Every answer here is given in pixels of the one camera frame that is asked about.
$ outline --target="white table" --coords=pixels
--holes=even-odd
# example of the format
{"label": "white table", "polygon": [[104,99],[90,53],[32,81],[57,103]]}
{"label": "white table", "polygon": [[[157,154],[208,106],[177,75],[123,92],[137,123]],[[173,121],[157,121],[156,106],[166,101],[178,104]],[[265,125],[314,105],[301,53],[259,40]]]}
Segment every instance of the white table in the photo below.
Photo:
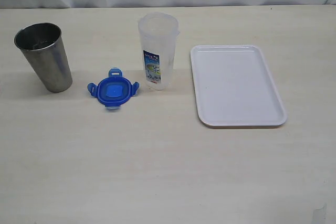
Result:
{"label": "white table", "polygon": [[[111,67],[144,84],[137,20],[180,22],[175,72],[118,112],[90,97]],[[336,220],[336,7],[0,10],[0,223],[309,224]],[[62,28],[74,83],[48,93],[21,52],[29,24]],[[254,44],[288,112],[279,129],[209,129],[190,49]]]}

